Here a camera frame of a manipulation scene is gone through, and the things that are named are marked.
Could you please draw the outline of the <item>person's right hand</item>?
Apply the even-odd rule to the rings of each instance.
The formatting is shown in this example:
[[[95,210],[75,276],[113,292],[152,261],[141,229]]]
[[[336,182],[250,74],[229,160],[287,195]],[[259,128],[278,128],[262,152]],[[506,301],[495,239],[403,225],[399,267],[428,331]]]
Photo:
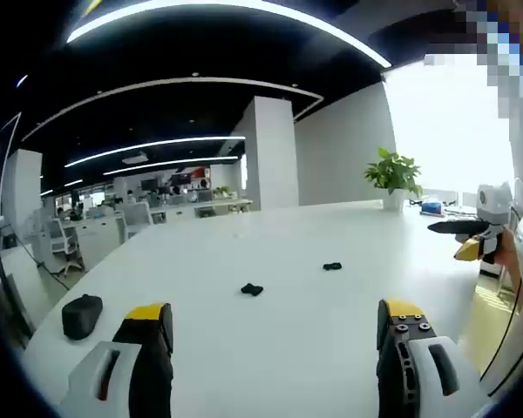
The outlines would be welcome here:
[[[494,261],[496,264],[499,264],[506,269],[519,265],[513,233],[506,227],[501,234],[500,245],[494,254]]]

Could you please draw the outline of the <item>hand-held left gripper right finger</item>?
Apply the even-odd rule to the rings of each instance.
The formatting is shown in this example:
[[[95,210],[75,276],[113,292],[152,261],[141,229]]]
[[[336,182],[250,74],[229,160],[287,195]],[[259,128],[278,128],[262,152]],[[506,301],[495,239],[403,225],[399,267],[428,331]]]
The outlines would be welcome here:
[[[380,417],[477,417],[479,371],[458,345],[436,335],[424,312],[399,300],[377,308]]]

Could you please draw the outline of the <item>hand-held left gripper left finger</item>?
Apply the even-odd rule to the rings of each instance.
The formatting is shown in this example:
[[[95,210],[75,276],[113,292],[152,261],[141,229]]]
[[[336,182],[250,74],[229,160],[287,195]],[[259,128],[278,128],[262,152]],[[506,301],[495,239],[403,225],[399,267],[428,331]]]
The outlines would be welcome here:
[[[134,308],[112,340],[72,370],[62,417],[169,417],[173,313],[168,303]]]

